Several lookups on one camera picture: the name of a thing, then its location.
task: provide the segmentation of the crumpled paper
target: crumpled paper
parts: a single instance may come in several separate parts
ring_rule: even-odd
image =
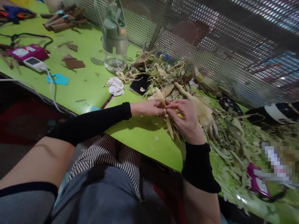
[[[125,94],[125,91],[123,90],[125,85],[118,77],[109,79],[107,86],[109,87],[109,93],[113,94],[114,96]]]

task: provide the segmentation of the clear glass jar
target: clear glass jar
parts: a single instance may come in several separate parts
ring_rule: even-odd
[[[123,71],[127,66],[127,55],[116,54],[115,51],[113,53],[105,51],[104,64],[110,72]]]

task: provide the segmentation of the black arm sleeve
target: black arm sleeve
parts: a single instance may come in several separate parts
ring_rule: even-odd
[[[200,190],[219,193],[221,187],[212,174],[209,144],[191,145],[186,142],[186,151],[185,165],[182,170],[183,178]]]
[[[71,118],[62,123],[46,136],[58,138],[76,146],[80,142],[90,139],[122,120],[132,117],[130,103],[97,110]]]

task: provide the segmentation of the right hand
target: right hand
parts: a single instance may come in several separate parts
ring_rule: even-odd
[[[189,100],[174,100],[171,103],[166,101],[167,114],[172,117],[181,134],[186,137],[186,141],[193,145],[203,145],[206,143],[202,127],[198,121],[193,103]],[[174,111],[178,109],[183,118],[180,118]]]

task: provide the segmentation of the white cable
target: white cable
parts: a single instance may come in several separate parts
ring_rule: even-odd
[[[50,82],[51,82],[51,84],[50,84],[50,91],[51,91],[51,96],[52,96],[53,103],[54,103],[55,107],[57,108],[57,110],[59,112],[64,113],[63,111],[61,111],[58,108],[58,106],[56,104],[56,101],[55,101],[55,98],[54,98],[54,95],[53,95],[53,90],[52,90],[52,87],[53,87],[52,76],[50,75],[50,72],[47,69],[44,69],[44,70],[47,72],[47,74],[48,74],[48,76],[50,78]],[[45,99],[39,94],[39,92],[30,83],[28,83],[26,81],[23,81],[23,80],[19,80],[19,79],[0,79],[0,82],[8,82],[8,81],[12,81],[12,82],[24,82],[24,83],[28,84],[37,93],[37,95],[41,98],[42,101],[44,101],[46,104],[49,104],[47,101],[45,101]]]
[[[64,114],[64,112],[61,111],[61,110],[58,108],[58,106],[57,106],[57,104],[56,104],[56,101],[55,101],[55,98],[54,98],[54,95],[53,95],[53,88],[52,88],[52,87],[53,87],[53,80],[52,80],[53,77],[50,75],[50,72],[49,72],[48,69],[45,69],[45,71],[47,71],[47,74],[48,74],[48,76],[49,76],[49,78],[50,78],[50,82],[51,82],[51,84],[50,84],[50,92],[51,92],[51,96],[52,96],[53,103],[54,103],[55,107],[57,108],[57,110],[58,110],[59,112],[61,112],[61,113]]]

